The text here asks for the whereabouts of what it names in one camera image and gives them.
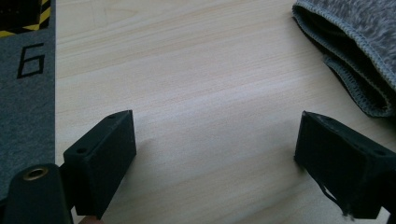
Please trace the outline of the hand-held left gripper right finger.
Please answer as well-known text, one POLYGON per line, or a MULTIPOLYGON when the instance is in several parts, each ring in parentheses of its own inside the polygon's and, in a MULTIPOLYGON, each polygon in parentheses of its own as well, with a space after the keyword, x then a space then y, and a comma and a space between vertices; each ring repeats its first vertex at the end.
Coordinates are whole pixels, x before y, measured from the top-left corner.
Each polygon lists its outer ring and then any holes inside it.
POLYGON ((343 123, 302 114, 294 160, 345 216, 396 219, 396 153, 343 123))

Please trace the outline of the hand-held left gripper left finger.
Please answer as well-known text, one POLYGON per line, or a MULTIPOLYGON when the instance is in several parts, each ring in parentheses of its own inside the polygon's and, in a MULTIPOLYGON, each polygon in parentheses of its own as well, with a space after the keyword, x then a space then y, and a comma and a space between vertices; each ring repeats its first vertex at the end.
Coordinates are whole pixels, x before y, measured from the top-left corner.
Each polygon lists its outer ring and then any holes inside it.
POLYGON ((103 118, 64 152, 64 180, 78 215, 103 216, 135 155, 131 110, 103 118))

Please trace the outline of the grey fleece pouch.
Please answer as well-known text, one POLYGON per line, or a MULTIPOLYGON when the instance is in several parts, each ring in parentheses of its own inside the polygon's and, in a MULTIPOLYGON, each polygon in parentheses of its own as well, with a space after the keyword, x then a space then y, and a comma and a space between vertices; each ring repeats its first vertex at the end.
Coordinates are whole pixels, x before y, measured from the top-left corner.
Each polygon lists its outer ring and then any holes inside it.
POLYGON ((396 0, 297 0, 292 16, 361 111, 396 117, 396 0))

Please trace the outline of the black striped stand base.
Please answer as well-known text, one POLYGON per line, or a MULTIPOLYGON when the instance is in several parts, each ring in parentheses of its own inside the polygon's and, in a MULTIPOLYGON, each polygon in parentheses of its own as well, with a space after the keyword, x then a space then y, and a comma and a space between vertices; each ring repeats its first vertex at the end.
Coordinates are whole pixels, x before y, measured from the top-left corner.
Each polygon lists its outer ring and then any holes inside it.
POLYGON ((0 38, 46 29, 51 0, 0 0, 0 38))

